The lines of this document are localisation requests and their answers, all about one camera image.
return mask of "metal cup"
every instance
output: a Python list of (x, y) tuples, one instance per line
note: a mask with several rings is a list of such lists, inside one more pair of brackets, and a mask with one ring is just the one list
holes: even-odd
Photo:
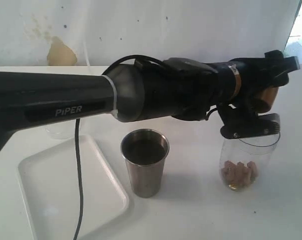
[(124, 137), (121, 152), (126, 160), (132, 190), (137, 196), (149, 198), (159, 192), (169, 149), (166, 137), (152, 129), (135, 130)]

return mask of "white tray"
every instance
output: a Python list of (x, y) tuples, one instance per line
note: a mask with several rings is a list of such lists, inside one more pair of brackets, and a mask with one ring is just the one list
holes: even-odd
[[(128, 197), (90, 136), (80, 136), (84, 213), (79, 239), (118, 217)], [(20, 186), (36, 240), (73, 239), (79, 216), (74, 139), (24, 159)]]

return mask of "table surface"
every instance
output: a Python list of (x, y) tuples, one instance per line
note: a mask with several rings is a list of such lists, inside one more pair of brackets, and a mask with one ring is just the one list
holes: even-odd
[[(0, 67), (0, 71), (99, 75), (105, 67)], [(91, 239), (302, 240), (302, 69), (289, 74), (272, 111), (281, 117), (281, 140), (258, 181), (244, 192), (228, 190), (218, 165), (223, 138), (215, 113), (208, 122), (172, 117), (120, 123), (111, 115), (85, 118), (91, 135), (130, 198), (127, 212)], [(130, 188), (120, 142), (130, 131), (152, 128), (170, 141), (161, 191), (149, 199)], [(0, 240), (32, 240), (18, 181), (18, 164), (62, 142), (44, 127), (17, 132), (0, 152)]]

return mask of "piper logo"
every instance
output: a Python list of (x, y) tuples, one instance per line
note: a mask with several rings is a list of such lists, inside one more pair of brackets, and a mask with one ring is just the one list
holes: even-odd
[(66, 115), (71, 115), (75, 113), (80, 113), (82, 111), (82, 106), (70, 106), (66, 108), (61, 108), (61, 109), (56, 109), (55, 111), (55, 116), (66, 116)]

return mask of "robotic arm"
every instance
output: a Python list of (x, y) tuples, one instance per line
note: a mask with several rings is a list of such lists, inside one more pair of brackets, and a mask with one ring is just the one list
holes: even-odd
[[(129, 59), (134, 64), (121, 64)], [(122, 122), (208, 120), (217, 110), (225, 138), (275, 134), (278, 115), (258, 114), (271, 109), (278, 87), (297, 69), (296, 57), (275, 50), (261, 59), (213, 64), (134, 55), (116, 61), (104, 76), (0, 72), (0, 150), (16, 131), (110, 113), (115, 96), (115, 117)]]

